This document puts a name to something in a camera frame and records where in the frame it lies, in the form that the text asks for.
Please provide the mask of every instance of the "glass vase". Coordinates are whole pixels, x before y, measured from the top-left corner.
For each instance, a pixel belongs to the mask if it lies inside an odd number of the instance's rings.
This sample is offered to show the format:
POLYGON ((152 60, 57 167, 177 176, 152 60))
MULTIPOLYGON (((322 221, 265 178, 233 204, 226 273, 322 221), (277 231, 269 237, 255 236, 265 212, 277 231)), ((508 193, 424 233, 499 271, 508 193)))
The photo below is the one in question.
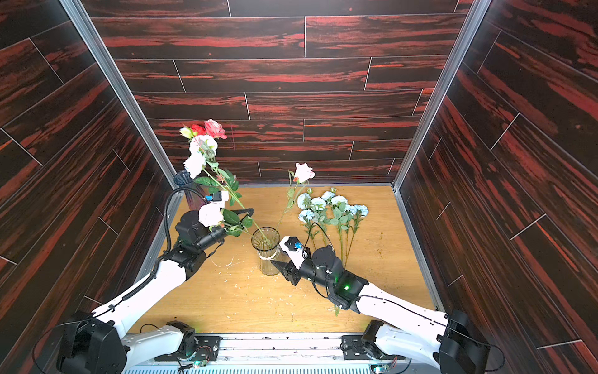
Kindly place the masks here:
POLYGON ((256 230, 251 238, 251 245, 260 256, 260 270, 265 275, 276 275, 278 269, 270 260, 288 262, 289 257, 280 248, 280 234, 273 227, 262 227, 256 230))

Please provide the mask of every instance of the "rose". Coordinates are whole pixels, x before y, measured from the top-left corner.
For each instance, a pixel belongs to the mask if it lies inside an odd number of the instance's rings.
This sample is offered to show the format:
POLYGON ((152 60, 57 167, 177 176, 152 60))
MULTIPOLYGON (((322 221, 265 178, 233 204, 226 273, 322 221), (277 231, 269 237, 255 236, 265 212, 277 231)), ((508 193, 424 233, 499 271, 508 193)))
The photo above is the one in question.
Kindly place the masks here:
POLYGON ((220 212, 220 207, 214 203, 199 208, 199 222, 205 227, 217 226, 223 219, 224 216, 220 212))
POLYGON ((355 205, 355 208, 361 212, 362 217, 367 216, 369 213, 368 207, 365 205, 355 205))
POLYGON ((187 139, 191 139, 193 137, 193 132, 189 127, 182 127, 179 132, 182 136, 186 137, 187 139))
POLYGON ((307 221, 311 221, 313 219, 313 217, 315 216, 315 213, 312 212, 309 209, 303 210, 301 211, 301 213, 299 213, 299 220, 301 222, 307 222, 307 221))
POLYGON ((199 126, 197 123, 194 123, 194 124, 191 125, 191 130, 193 130, 193 136, 205 135, 206 134, 206 129, 204 129, 203 127, 199 126))
POLYGON ((307 209, 312 202, 312 197, 308 193, 303 193, 297 198, 297 206, 301 209, 307 209))
POLYGON ((316 197, 312 199, 312 209, 315 211, 323 211, 326 209, 326 202, 321 197, 316 197))
POLYGON ((206 158, 201 153, 196 152, 192 153, 183 165, 185 166, 185 170, 191 174, 191 178, 195 178, 200 175, 205 164, 206 158))
POLYGON ((295 167, 295 178, 293 179, 293 182, 304 183, 308 179, 311 179, 316 176, 316 173, 312 171, 313 168, 310 168, 307 165, 307 163, 301 165, 299 165, 299 163, 296 163, 295 167))
POLYGON ((205 151, 206 147, 216 152, 216 149, 218 148, 218 143, 213 137, 209 135, 197 135, 189 143, 189 150, 191 151, 191 153, 205 151))
POLYGON ((222 128, 222 125, 215 120, 207 120, 203 124, 206 126, 206 131, 211 137, 222 139, 228 138, 226 135, 224 135, 226 131, 222 128))
POLYGON ((322 195, 322 198, 323 198, 324 200, 328 201, 328 200, 332 199, 332 198, 334 197, 334 195, 335 195, 335 194, 334 194, 334 192, 332 192, 332 191, 326 191, 326 192, 325 192, 325 193, 322 195))
POLYGON ((332 204, 332 205, 338 205, 340 203, 347 203, 347 198, 344 196, 338 195, 338 196, 334 196, 330 200, 330 204, 332 204))

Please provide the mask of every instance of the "red rose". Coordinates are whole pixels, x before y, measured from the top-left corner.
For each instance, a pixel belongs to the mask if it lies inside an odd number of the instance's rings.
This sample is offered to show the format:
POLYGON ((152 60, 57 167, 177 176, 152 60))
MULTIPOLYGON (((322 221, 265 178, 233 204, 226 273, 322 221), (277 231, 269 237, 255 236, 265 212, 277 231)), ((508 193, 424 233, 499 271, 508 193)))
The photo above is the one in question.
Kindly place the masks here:
POLYGON ((205 135, 206 134, 206 129, 204 129, 203 127, 199 126, 196 123, 194 123, 194 124, 191 125, 191 130, 193 130, 193 136, 205 135))
POLYGON ((213 137, 214 139, 228 138, 226 135, 224 135, 225 130, 222 128, 222 125, 216 122, 215 120, 207 120, 203 124, 206 125, 206 131, 208 132, 208 135, 213 137))

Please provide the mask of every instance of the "wooden tabletop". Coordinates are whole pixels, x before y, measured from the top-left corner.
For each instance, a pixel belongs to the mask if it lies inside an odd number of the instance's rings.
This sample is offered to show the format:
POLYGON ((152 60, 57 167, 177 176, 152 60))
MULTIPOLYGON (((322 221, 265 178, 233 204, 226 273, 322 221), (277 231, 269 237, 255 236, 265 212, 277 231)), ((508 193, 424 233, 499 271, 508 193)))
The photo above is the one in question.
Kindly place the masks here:
MULTIPOLYGON (((337 194, 347 197, 349 203, 364 204, 370 210, 355 236, 346 269, 397 297, 433 309, 392 189, 337 188, 337 194)), ((312 196, 326 189, 316 187, 312 196)), ((255 209, 254 218, 260 226, 276 226, 286 205, 286 187, 246 187, 239 192, 244 206, 255 209)), ((183 199, 175 222, 188 209, 183 199)), ((295 207, 285 215, 279 227, 281 236, 298 236, 304 241, 307 235, 297 219, 299 211, 295 207)), ((174 226, 170 230, 173 240, 174 226)), ((340 252, 338 233, 332 226, 328 231, 334 248, 340 252)), ((161 299, 131 332, 138 332, 145 323, 162 326, 174 319, 205 333, 362 332, 366 328, 371 317, 352 311, 335 316, 332 303, 304 279, 293 287, 280 274, 263 275, 250 239, 246 234, 228 237, 189 281, 161 299)), ((318 245, 323 243, 322 239, 316 241, 318 245)), ((144 327, 144 331, 149 329, 153 327, 144 327)))

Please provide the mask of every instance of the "light blue flower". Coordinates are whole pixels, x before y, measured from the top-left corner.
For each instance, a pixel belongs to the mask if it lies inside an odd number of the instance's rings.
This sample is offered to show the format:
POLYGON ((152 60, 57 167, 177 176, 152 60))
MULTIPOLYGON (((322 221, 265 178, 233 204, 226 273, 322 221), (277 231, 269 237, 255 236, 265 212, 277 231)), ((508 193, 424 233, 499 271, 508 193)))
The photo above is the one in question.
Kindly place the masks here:
POLYGON ((334 196, 332 200, 330 200, 330 204, 338 205, 340 203, 347 203, 347 198, 341 195, 334 196))
POLYGON ((312 202, 312 197, 309 196, 308 193, 302 193, 297 198, 297 206, 301 209, 309 208, 309 205, 311 204, 311 202, 312 202))
POLYGON ((357 214, 357 208, 355 208, 355 205, 348 205, 347 204, 347 206, 344 208, 344 211, 350 212, 353 215, 357 214))
POLYGON ((365 205, 355 205, 355 208, 361 212, 362 217, 367 216, 369 213, 368 207, 365 205))
POLYGON ((299 220, 301 222, 311 221, 314 216, 315 216, 314 212, 312 212, 309 209, 305 209, 305 210, 302 210, 301 213, 299 213, 299 220))
POLYGON ((326 209, 326 202, 321 197, 312 199, 312 209, 315 211, 323 211, 326 209))
POLYGON ((323 195, 322 198, 326 201, 332 199, 334 197, 335 193, 332 191, 326 191, 323 195))

